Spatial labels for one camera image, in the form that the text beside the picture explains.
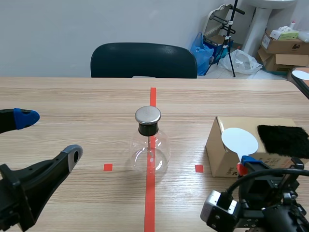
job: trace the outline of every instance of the black lid band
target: black lid band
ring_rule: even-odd
[[[143,125],[139,124],[139,133],[143,136],[153,136],[157,134],[159,131],[159,127],[157,123],[154,123],[152,125]]]

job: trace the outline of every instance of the sink pedestal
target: sink pedestal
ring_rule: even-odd
[[[247,38],[242,47],[242,50],[250,56],[255,57],[259,49],[271,11],[272,9],[256,8]]]

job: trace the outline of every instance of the black office chair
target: black office chair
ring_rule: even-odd
[[[196,78],[197,61],[185,48],[154,43],[107,43],[91,57],[91,77]]]

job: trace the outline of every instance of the glass carafe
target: glass carafe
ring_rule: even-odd
[[[161,112],[144,106],[135,113],[139,129],[130,144],[131,163],[141,172],[164,172],[170,158],[169,139],[158,127]]]

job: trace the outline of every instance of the black stand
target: black stand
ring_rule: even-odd
[[[218,53],[219,56],[219,59],[218,59],[218,62],[217,62],[217,65],[219,64],[219,61],[221,59],[221,56],[222,56],[222,53],[223,53],[223,50],[225,48],[227,48],[227,51],[228,51],[228,56],[230,57],[230,62],[231,62],[231,66],[232,66],[232,70],[233,70],[233,76],[236,77],[235,75],[235,72],[234,72],[234,67],[233,67],[233,62],[232,62],[232,58],[231,58],[231,30],[232,30],[232,25],[233,25],[233,20],[234,20],[234,15],[235,15],[235,12],[238,12],[240,14],[245,14],[244,11],[240,10],[240,9],[237,9],[237,3],[238,3],[238,0],[235,0],[235,3],[234,3],[234,6],[231,5],[231,8],[233,9],[233,12],[232,12],[232,16],[231,16],[231,20],[228,21],[228,28],[227,28],[227,33],[226,33],[226,37],[225,37],[225,40],[224,40],[224,43],[223,43],[223,46],[221,47],[221,50],[220,52]],[[208,70],[211,68],[213,62],[210,64],[210,66],[208,67],[207,71],[205,72],[204,75],[206,75],[206,73],[208,72]]]

